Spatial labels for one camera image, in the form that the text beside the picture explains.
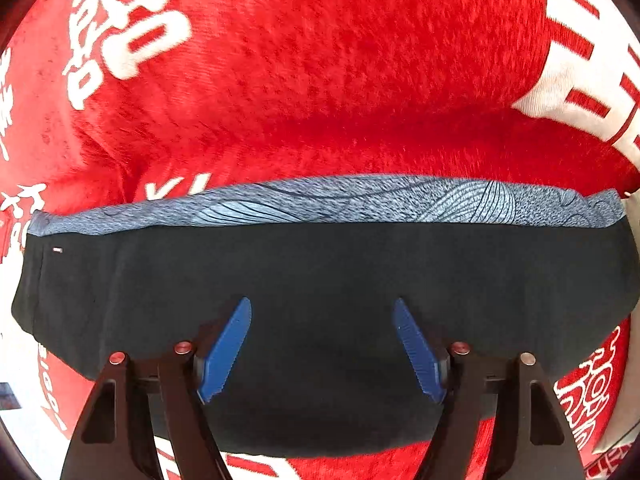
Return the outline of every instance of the black cloth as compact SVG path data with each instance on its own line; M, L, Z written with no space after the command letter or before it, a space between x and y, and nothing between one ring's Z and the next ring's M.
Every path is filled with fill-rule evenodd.
M95 378L111 352L160 355L230 298L247 296L251 328L206 407L221 449L338 456L429 440L437 424L440 409L421 393L392 324L396 298L449 340L496 356L533 352L556 380L639 295L626 218L602 229L153 227L28 236L13 314ZM160 410L152 411L158 428Z

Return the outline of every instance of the red screw head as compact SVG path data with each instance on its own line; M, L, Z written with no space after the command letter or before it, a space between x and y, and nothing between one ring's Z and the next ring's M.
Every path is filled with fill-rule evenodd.
M174 352L179 355L188 354L192 349L193 346L191 345L190 341L180 341L174 346Z
M451 345L451 351L458 355L467 355L471 352L471 346L467 343L463 343L462 341L457 341Z
M112 365L119 365L126 358L127 358L127 356L126 356L126 354L124 352L114 352L113 354L111 354L109 356L109 362Z

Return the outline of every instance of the black bracket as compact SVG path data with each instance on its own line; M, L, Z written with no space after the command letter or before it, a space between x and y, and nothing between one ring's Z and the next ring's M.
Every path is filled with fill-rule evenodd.
M224 322L204 326L156 360L112 354L82 410L61 480L162 480L147 398L158 392L182 480L232 480L198 396L202 359L224 329ZM490 358L466 343L428 353L446 394L415 480L465 480L485 394L497 396L497 411L484 480L584 480L569 424L532 354Z

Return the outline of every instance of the metal screw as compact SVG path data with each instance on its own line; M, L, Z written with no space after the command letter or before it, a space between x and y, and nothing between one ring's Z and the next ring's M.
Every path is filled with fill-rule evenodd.
M524 352L524 354L520 354L520 360L527 366L533 366L534 364L536 364L536 356L533 354L530 354L529 352Z
M193 349L193 346L189 341L180 341L174 346L174 352L179 355L188 354L189 352L191 352L191 349Z
M457 341L451 345L451 351L458 355L467 355L471 352L471 347L467 343Z
M126 356L126 354L124 352L114 352L113 354L111 354L109 356L109 362L112 365L119 365L126 358L127 358L127 356Z

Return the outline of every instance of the red fabric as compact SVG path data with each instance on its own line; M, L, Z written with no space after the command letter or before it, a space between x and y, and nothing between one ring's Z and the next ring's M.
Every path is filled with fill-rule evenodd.
M240 469L253 471L255 473L265 475L265 476L271 476L274 478L278 477L278 474L273 470L273 467L269 466L268 464L258 464L256 462L252 462L251 460L247 460L239 456L228 455L226 457L226 463L230 467L237 467Z
M631 444L606 452L593 465L589 466L586 471L586 480L608 478L618 468L629 450L631 450Z
M587 0L575 1L600 15ZM83 110L72 107L62 75L73 54L70 14L78 9L72 0L34 4L10 42L4 84L12 86L13 105L1 138L9 161L0 158L0 190L17 196L18 184L44 183L50 212L326 174L492 178L583 194L640 186L638 170L611 146L628 123L601 142L511 107L540 78L551 41L585 59L594 52L589 40L546 18L546 0L168 0L164 11L188 19L188 41L141 62L137 76L116 78L100 50L105 37L120 33L112 28L82 60L94 60L104 75ZM138 8L129 18L153 16ZM98 6L95 21L106 17ZM129 47L159 36L162 30ZM623 87L638 97L632 84ZM607 110L579 91L568 100L599 115ZM4 212L11 229L20 224L16 234L37 207L31 198L19 204L20 218L10 206ZM603 346L607 356L616 337L598 413L584 415L593 431L581 442L583 460L620 388L628 323ZM47 371L69 436L90 383L53 356L46 364L41 379ZM560 386L600 384L595 368L583 372ZM470 478L481 476L489 435L484 424ZM289 462L305 480L410 478L425 448Z
M584 464L596 458L591 452L613 413L622 386L620 370L625 369L629 334L627 319L579 368L556 383Z

